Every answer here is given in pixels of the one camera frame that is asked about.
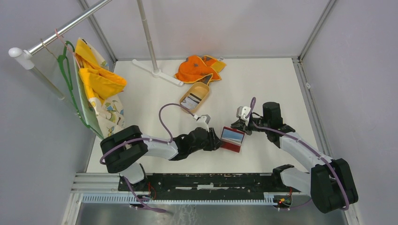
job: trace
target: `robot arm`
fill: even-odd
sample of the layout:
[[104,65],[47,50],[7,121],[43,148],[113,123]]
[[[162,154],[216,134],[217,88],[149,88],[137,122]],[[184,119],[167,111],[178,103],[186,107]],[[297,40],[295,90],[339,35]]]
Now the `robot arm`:
[[255,118],[252,111],[252,108],[247,106],[239,107],[237,110],[239,119],[231,125],[231,128],[248,135],[253,131],[265,132],[269,141],[291,154],[308,171],[299,171],[292,165],[275,168],[272,175],[276,185],[292,187],[307,194],[323,213],[342,208],[345,206],[345,199],[326,161],[341,181],[349,204],[358,201],[358,193],[348,163],[343,159],[334,160],[302,140],[292,127],[283,123],[278,103],[263,104],[263,116]]
[[[100,143],[107,170],[109,173],[120,173],[127,177],[130,183],[136,184],[145,178],[144,168],[136,163],[142,156],[155,156],[178,161],[200,149],[217,150],[221,146],[221,140],[215,134],[214,129],[209,128],[209,121],[208,115],[197,117],[198,127],[187,135],[174,137],[172,142],[142,134],[138,126],[127,127]],[[140,140],[123,144],[134,139]]]

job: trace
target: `hanging rod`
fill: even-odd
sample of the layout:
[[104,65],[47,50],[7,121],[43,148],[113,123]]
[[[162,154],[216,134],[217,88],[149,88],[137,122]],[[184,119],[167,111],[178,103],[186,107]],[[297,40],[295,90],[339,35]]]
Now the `hanging rod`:
[[[58,33],[60,35],[66,33],[68,30],[79,24],[81,21],[89,17],[91,14],[102,8],[104,5],[109,3],[111,0],[101,0],[91,7],[89,7],[87,10],[82,12],[80,15],[76,16],[60,28],[58,28]],[[35,64],[31,61],[31,58],[33,57],[34,54],[39,52],[41,49],[44,48],[44,45],[48,45],[54,40],[56,40],[58,37],[55,34],[55,32],[48,37],[46,37],[43,42],[40,42],[33,48],[29,50],[22,50],[20,48],[11,48],[8,51],[8,54],[11,58],[14,58],[23,68],[26,70],[29,70],[35,77],[37,77],[53,94],[55,94],[59,100],[62,100],[70,109],[72,109],[75,114],[77,115],[76,109],[73,106],[73,104],[65,98],[65,95],[53,84],[51,81],[44,76],[44,74],[35,66]]]
[[[57,29],[58,34],[62,35],[64,33],[66,33],[68,30],[70,30],[74,26],[78,25],[81,21],[83,21],[87,17],[91,16],[91,14],[95,13],[97,10],[99,10],[102,7],[104,7],[110,1],[111,0],[102,0],[102,1],[99,1],[99,2],[95,3],[94,5],[89,7],[87,10],[85,10],[82,14],[76,16],[75,18],[71,19],[69,22],[67,22],[66,24],[64,24],[60,28],[58,28]],[[43,42],[38,43],[34,47],[32,47],[29,50],[27,50],[27,52],[29,54],[31,54],[31,55],[34,55],[38,51],[40,51],[41,49],[44,48],[43,44],[48,45],[51,42],[55,41],[56,39],[57,39],[57,35],[55,34],[55,32],[53,32],[53,34],[50,34],[49,36],[44,38]]]

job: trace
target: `green hanger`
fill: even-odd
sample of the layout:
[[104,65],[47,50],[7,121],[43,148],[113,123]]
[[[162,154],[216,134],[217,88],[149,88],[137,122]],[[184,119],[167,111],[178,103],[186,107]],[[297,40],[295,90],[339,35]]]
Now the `green hanger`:
[[[75,47],[73,46],[73,44],[72,44],[71,42],[66,41],[66,45],[70,45],[70,46],[72,47],[73,52],[75,52]],[[60,56],[58,56],[57,61],[58,61],[58,66],[60,67],[60,71],[61,71],[61,73],[62,73],[62,76],[63,76],[63,78],[65,79],[66,85],[68,86],[70,96],[72,97],[73,105],[74,105],[74,107],[75,107],[75,109],[76,109],[76,113],[77,113],[77,115],[79,116],[79,118],[80,118],[80,120],[82,121],[82,123],[83,123],[87,128],[89,128],[92,132],[94,132],[99,138],[104,139],[104,137],[103,137],[102,135],[100,135],[95,129],[93,129],[90,125],[86,124],[85,120],[83,119],[83,117],[82,117],[82,115],[81,115],[81,113],[80,113],[80,111],[79,111],[79,108],[77,107],[77,103],[76,103],[76,100],[75,100],[75,96],[73,95],[73,92],[72,92],[72,90],[73,90],[73,86],[72,86],[72,77],[71,77],[71,74],[70,74],[69,59],[67,58],[66,53],[67,53],[67,48],[66,48],[66,46],[65,46],[65,47],[63,48],[63,54],[60,55]],[[67,65],[67,69],[68,69],[68,76],[66,76],[65,68],[64,68],[64,66],[63,66],[63,62],[64,62],[65,60],[66,60],[66,65]]]

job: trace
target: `white wall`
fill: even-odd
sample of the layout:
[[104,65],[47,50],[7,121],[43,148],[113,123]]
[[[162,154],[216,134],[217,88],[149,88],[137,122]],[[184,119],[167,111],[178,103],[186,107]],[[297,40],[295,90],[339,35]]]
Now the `white wall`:
[[[158,58],[297,56],[327,2],[143,0]],[[149,58],[136,0],[112,1],[96,17],[118,58]]]
[[[29,48],[81,12],[75,0],[0,1],[0,224],[60,222],[74,174],[85,167],[94,135],[30,72],[8,56]],[[87,21],[65,35],[85,37],[105,55]],[[60,52],[60,41],[50,45]],[[37,64],[65,94],[55,59],[42,50]]]
[[335,157],[351,166],[364,225],[397,224],[398,1],[338,1],[304,67]]

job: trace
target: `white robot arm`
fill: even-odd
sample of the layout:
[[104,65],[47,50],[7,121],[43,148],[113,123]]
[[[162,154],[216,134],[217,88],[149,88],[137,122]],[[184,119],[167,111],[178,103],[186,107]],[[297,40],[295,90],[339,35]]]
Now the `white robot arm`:
[[255,98],[251,106],[237,110],[238,121],[231,128],[251,135],[265,132],[269,141],[297,159],[308,172],[292,165],[283,165],[273,170],[276,185],[292,187],[310,196],[315,206],[323,213],[358,201],[358,193],[348,163],[319,152],[301,139],[296,131],[283,123],[280,105],[276,102],[263,104],[263,116],[253,117]]

